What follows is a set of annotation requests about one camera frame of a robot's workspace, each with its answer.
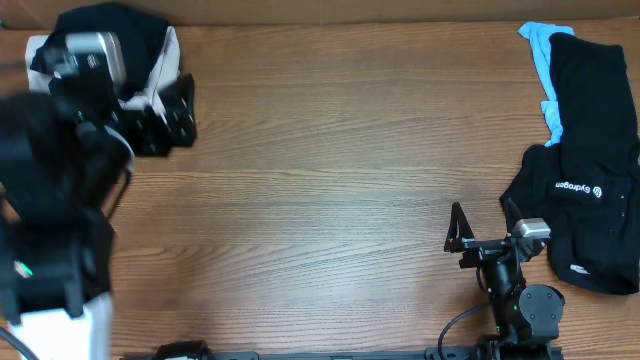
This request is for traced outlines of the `black t-shirt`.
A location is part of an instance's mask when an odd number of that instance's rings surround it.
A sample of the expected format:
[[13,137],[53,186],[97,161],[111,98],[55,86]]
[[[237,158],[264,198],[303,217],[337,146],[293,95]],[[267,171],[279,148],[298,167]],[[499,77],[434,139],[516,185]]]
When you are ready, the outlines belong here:
[[168,27],[166,19],[117,2],[72,9],[58,16],[54,31],[31,57],[30,69],[52,75],[44,54],[50,48],[62,48],[68,34],[111,32],[119,39],[127,74],[120,98],[130,100],[146,87],[164,46]]

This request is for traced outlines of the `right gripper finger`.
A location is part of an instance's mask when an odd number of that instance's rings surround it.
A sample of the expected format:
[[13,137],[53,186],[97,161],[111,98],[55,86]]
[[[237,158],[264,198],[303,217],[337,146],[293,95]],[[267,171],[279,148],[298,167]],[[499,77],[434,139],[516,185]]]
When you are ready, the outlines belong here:
[[516,223],[522,219],[522,213],[510,197],[503,200],[503,211],[506,221],[506,230],[508,233],[512,233]]
[[449,229],[444,244],[445,250],[465,250],[474,242],[474,234],[459,202],[451,206]]

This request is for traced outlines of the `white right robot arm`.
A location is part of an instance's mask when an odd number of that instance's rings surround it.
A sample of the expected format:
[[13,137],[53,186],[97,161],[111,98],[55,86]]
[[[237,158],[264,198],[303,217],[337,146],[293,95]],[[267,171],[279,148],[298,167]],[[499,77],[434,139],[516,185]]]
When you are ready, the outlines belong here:
[[[473,269],[487,302],[452,319],[441,331],[437,356],[441,359],[553,360],[563,357],[551,343],[559,337],[565,298],[556,288],[526,283],[522,264],[538,256],[551,240],[549,225],[541,218],[526,218],[515,203],[503,202],[506,235],[479,240],[460,203],[451,206],[444,250],[459,253],[459,267]],[[460,320],[484,309],[492,311],[495,332],[466,348],[444,345],[444,337]]]

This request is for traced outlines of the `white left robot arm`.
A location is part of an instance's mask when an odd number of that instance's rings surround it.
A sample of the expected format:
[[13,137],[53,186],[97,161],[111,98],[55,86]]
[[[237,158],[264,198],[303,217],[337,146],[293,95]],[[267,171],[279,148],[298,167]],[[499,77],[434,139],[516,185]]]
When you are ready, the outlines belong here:
[[137,157],[194,143],[194,95],[184,74],[160,90],[162,114],[124,109],[104,79],[2,100],[2,336],[24,358],[110,357],[110,221]]

